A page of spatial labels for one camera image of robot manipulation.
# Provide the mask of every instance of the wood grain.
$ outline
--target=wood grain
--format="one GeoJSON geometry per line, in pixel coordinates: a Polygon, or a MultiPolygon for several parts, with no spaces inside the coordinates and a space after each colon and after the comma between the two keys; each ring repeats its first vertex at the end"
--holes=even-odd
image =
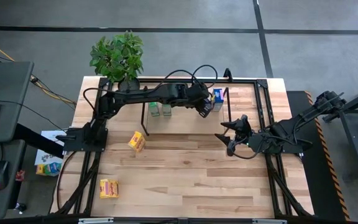
{"type": "MultiPolygon", "coordinates": [[[[92,110],[82,97],[83,90],[96,87],[99,77],[84,77],[74,127],[82,127],[91,119],[92,110]]],[[[216,84],[229,87],[232,118],[246,114],[253,129],[259,119],[252,85],[216,84]]],[[[282,79],[268,79],[270,98],[276,121],[291,118],[285,85],[282,79]]],[[[267,114],[263,92],[262,107],[267,114]]],[[[95,91],[87,92],[94,102],[95,91]]],[[[108,142],[102,154],[98,180],[119,181],[119,198],[100,199],[98,185],[94,195],[92,216],[104,217],[215,217],[272,218],[272,199],[263,155],[245,161],[226,155],[225,146],[212,134],[152,134],[136,154],[127,142],[134,131],[142,131],[142,105],[126,105],[107,123],[108,142]]],[[[223,119],[228,120],[227,105],[223,119]]],[[[250,156],[246,146],[237,147],[238,154],[250,156]]],[[[80,178],[83,153],[77,153],[67,164],[60,186],[61,204],[75,190],[80,178]]],[[[303,165],[294,155],[283,155],[287,184],[294,196],[313,213],[303,165]]],[[[88,187],[84,191],[84,209],[88,187]]],[[[284,211],[281,190],[279,204],[284,211]]],[[[51,212],[57,210],[56,198],[51,212]]]]}

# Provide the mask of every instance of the yellow snack box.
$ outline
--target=yellow snack box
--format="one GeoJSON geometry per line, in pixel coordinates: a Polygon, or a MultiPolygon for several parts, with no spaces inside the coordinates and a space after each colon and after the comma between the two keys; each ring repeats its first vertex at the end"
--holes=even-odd
{"type": "Polygon", "coordinates": [[[135,152],[140,152],[143,149],[145,143],[146,140],[144,139],[142,133],[135,131],[135,134],[129,141],[128,145],[133,148],[135,152]]]}
{"type": "Polygon", "coordinates": [[[100,180],[100,198],[118,198],[118,182],[111,179],[100,180]]]}
{"type": "Polygon", "coordinates": [[[46,175],[45,174],[45,166],[42,164],[37,165],[37,171],[35,171],[35,174],[46,175]]]}

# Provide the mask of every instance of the blue box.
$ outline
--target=blue box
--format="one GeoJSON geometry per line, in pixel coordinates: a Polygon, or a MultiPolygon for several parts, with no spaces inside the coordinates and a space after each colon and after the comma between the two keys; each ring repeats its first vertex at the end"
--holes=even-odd
{"type": "Polygon", "coordinates": [[[212,111],[219,111],[223,105],[223,90],[222,89],[214,89],[213,95],[214,108],[212,111]]]}

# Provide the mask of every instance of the gray floor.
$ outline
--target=gray floor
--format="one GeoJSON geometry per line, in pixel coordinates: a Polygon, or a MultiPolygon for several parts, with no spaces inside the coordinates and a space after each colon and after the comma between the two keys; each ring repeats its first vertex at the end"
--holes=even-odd
{"type": "MultiPolygon", "coordinates": [[[[358,29],[358,1],[259,0],[265,29],[358,29]]],[[[252,0],[0,0],[0,24],[20,26],[243,28],[256,29],[252,0]]],[[[34,74],[51,89],[76,100],[88,66],[91,46],[112,33],[1,32],[0,48],[15,60],[35,62],[34,74]]],[[[175,69],[194,70],[209,63],[220,74],[266,77],[258,34],[140,33],[144,40],[144,75],[165,75],[175,69]]],[[[266,35],[276,78],[288,90],[358,93],[358,35],[266,35]]],[[[210,76],[209,70],[200,72],[210,76]]],[[[25,105],[68,127],[73,111],[30,86],[25,105]]],[[[24,110],[21,123],[34,131],[53,129],[24,110]]],[[[341,124],[323,125],[338,176],[352,170],[354,156],[341,124]]],[[[23,215],[48,212],[55,178],[34,175],[34,151],[27,151],[27,178],[21,199],[23,215]]],[[[352,220],[358,221],[358,181],[341,183],[352,220]]],[[[17,216],[9,212],[8,217],[17,216]]]]}

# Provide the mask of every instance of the small green box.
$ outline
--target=small green box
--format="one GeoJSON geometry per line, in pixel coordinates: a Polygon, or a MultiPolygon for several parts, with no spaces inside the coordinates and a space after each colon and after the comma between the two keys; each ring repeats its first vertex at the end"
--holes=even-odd
{"type": "Polygon", "coordinates": [[[160,116],[157,102],[149,103],[149,111],[152,116],[160,116]]]}
{"type": "Polygon", "coordinates": [[[171,116],[171,105],[162,105],[162,114],[164,116],[171,116]]]}

